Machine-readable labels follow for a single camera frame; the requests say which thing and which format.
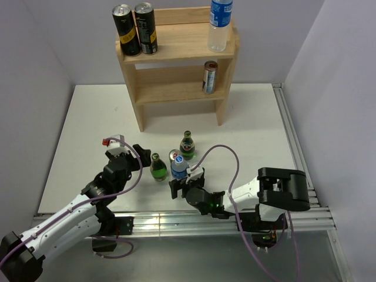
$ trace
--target black bracket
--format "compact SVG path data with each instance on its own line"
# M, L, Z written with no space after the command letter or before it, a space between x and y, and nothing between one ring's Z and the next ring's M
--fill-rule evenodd
M253 243L260 248L271 248L277 243L277 235L275 231L264 234L252 234Z
M259 205L256 205L254 213L239 213L241 226L244 231L256 233L260 230L282 230L283 224L285 226L285 229L288 227L283 214L281 214L280 217L274 222L261 221L258 207Z
M204 178L205 169L204 168L202 168L202 169L203 169L204 173L201 175L201 177L196 179L196 180L189 181L188 184L186 183L187 177L180 179L180 180L174 179L174 180L170 181L169 185L170 185L170 189L171 189L171 198L176 199L177 198L177 192L179 190L182 190L182 198L185 198L190 189L192 189L192 188L203 188L204 185L205 185L205 178Z
M258 170L260 204L292 212L310 209L306 174L301 170L263 167Z
M1 240L0 261L21 243L21 237L14 232L8 233ZM46 257L36 259L32 252L32 249L22 246L4 263L0 270L9 281L36 281L42 274L42 263Z
M113 220L107 224L107 228L98 235L100 236L121 236L131 235L133 231L133 216L114 217ZM106 251L114 251L117 246L115 241L107 241L101 239L93 239L92 249L96 253L103 253Z

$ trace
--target black can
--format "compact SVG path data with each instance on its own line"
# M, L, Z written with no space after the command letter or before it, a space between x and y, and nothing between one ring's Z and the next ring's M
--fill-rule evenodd
M157 30L152 4L147 2L137 4L135 6L135 17L142 52L148 55L156 53L158 51Z
M127 56L137 56L140 54L139 38L130 7L124 4L114 7L112 9L112 16L119 34L123 53Z

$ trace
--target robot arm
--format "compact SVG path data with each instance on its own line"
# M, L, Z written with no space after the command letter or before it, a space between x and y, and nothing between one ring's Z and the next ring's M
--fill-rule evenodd
M114 137L124 140L121 135ZM2 265L1 271L10 282L36 281L42 274L42 264L49 263L87 236L115 228L112 225L114 215L107 205L116 197L88 201L75 210L72 208L89 199L123 191L126 182L132 177L132 172L140 169L137 158L133 157L124 145L113 140L104 140L103 144L107 146L106 156L109 162L103 168L103 172L99 173L81 194L40 225L23 232L20 236L11 232L2 239L0 261L26 239L34 237ZM150 166L150 150L144 150L139 145L133 145L133 148L140 156L143 167ZM49 225L51 226L37 235L39 230Z
M182 190L182 197L197 208L202 215L228 219L235 214L235 208L228 192L207 192L204 187L204 169L188 168L188 177L170 182L172 198ZM310 209L306 174L300 170L264 167L251 182L233 189L232 198L244 222L243 229L260 231L282 229L283 214Z

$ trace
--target can on shelf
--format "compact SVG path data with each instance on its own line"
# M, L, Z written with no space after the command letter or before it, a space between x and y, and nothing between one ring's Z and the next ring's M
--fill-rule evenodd
M212 94L216 87L216 77L218 64L215 61L207 61L204 65L204 79L202 81L202 91L205 94Z
M119 34L123 53L127 56L140 54L140 43L131 8L124 4L115 6L112 9L112 16Z
M152 4L147 2L137 4L135 6L135 18L142 52L147 55L156 53L158 51L158 42Z
M175 157L181 156L181 155L182 155L182 153L179 150L177 150L177 149L171 150L170 153L169 153L170 163L172 163L174 161Z

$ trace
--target shelf leg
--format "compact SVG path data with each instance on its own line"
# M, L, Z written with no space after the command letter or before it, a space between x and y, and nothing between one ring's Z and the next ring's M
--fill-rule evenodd
M124 54L120 48L119 41L116 41L116 54L119 60L120 68L122 69L125 83L127 84L130 102L132 103L133 111L135 112L137 124L141 132L144 129L143 123L143 106L136 104L136 65L125 65Z
M231 82L233 80L237 55L239 53L240 48L239 34L236 25L233 21L231 21L231 26L233 28L233 33L230 36L230 41L235 41L234 56L231 59L218 59L217 81L219 83L223 83L226 93L225 98L223 100L214 101L214 108L216 110L218 125L222 125L224 121L224 116L226 114L227 109L227 101L229 99Z
M227 109L227 97L223 100L215 100L214 108L216 110L217 123L218 125L222 125Z

